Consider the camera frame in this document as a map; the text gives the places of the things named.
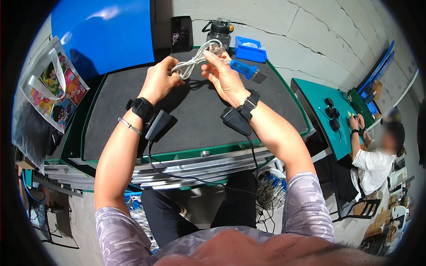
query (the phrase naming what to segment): black work surface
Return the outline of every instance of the black work surface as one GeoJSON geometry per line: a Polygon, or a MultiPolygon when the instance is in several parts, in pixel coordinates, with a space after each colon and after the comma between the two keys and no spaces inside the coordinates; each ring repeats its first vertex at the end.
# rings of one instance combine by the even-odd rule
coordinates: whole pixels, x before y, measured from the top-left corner
{"type": "MultiPolygon", "coordinates": [[[[173,54],[173,57],[179,61],[188,61],[196,51],[197,49],[193,49],[190,52],[173,54]]],[[[305,131],[306,124],[301,111],[273,69],[266,63],[242,61],[249,65],[256,64],[261,72],[268,75],[261,84],[240,75],[244,86],[257,91],[260,94],[260,100],[287,119],[297,131],[305,131]]],[[[124,108],[126,103],[139,94],[147,70],[148,67],[142,67],[108,75],[90,116],[85,137],[84,160],[99,159],[109,136],[118,123],[118,117],[126,113],[124,108]]],[[[245,136],[223,124],[220,115],[228,104],[221,100],[213,84],[201,76],[200,65],[185,82],[184,86],[173,88],[154,107],[156,112],[163,109],[170,113],[177,118],[178,122],[153,145],[153,154],[247,141],[245,136]]],[[[254,133],[251,138],[258,139],[254,133]]],[[[146,141],[141,138],[138,157],[146,154],[146,141]]]]}

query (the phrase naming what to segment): silver bracelet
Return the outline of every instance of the silver bracelet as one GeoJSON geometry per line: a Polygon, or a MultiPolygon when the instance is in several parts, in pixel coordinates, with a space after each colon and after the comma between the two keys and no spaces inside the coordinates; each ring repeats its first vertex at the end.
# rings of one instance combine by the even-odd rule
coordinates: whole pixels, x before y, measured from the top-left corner
{"type": "Polygon", "coordinates": [[[126,122],[123,118],[119,117],[118,118],[119,122],[122,122],[124,125],[126,125],[126,127],[132,129],[134,132],[138,133],[139,135],[142,136],[142,131],[140,131],[139,129],[135,128],[134,126],[130,125],[128,122],[126,122]]]}

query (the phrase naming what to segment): blue storage box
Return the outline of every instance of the blue storage box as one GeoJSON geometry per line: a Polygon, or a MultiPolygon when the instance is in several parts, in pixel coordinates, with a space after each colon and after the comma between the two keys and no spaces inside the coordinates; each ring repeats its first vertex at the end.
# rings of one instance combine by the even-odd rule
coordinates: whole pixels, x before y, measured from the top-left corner
{"type": "Polygon", "coordinates": [[[250,46],[242,45],[243,43],[254,43],[257,47],[261,47],[260,42],[240,36],[235,36],[235,57],[239,59],[250,60],[254,62],[264,63],[268,57],[266,51],[250,46]]]}
{"type": "MultiPolygon", "coordinates": [[[[365,100],[367,98],[367,93],[366,92],[362,92],[361,93],[361,98],[363,100],[365,100]]],[[[378,112],[378,110],[377,110],[376,106],[374,105],[373,101],[371,101],[369,104],[367,104],[367,107],[370,110],[370,112],[371,112],[372,115],[375,115],[378,112]]]]}

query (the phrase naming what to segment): black wrist strap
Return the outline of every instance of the black wrist strap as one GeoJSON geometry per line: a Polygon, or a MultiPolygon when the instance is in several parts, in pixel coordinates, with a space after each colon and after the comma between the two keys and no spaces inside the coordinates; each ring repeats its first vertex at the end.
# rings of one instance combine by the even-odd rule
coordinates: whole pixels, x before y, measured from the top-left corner
{"type": "Polygon", "coordinates": [[[243,105],[238,106],[236,109],[247,120],[247,122],[250,122],[250,119],[252,118],[250,112],[256,108],[260,96],[259,93],[254,90],[248,91],[250,92],[250,96],[245,99],[243,105]]]}
{"type": "Polygon", "coordinates": [[[358,135],[360,134],[360,131],[358,129],[353,129],[352,132],[351,132],[351,137],[352,137],[352,134],[354,134],[355,132],[357,132],[358,135]]]}
{"type": "Polygon", "coordinates": [[[363,129],[360,129],[358,134],[360,134],[360,136],[362,137],[365,131],[366,131],[366,127],[364,127],[363,129]]]}
{"type": "Polygon", "coordinates": [[[126,110],[132,108],[132,112],[139,116],[142,120],[149,119],[153,113],[153,105],[145,98],[137,98],[129,100],[126,105],[126,110]]]}

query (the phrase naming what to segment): smartphone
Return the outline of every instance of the smartphone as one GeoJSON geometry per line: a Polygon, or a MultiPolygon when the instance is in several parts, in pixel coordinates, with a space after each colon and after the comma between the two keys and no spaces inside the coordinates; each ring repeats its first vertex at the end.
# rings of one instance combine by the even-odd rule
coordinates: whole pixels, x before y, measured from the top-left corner
{"type": "Polygon", "coordinates": [[[194,45],[190,16],[172,17],[172,53],[188,52],[194,45]]]}

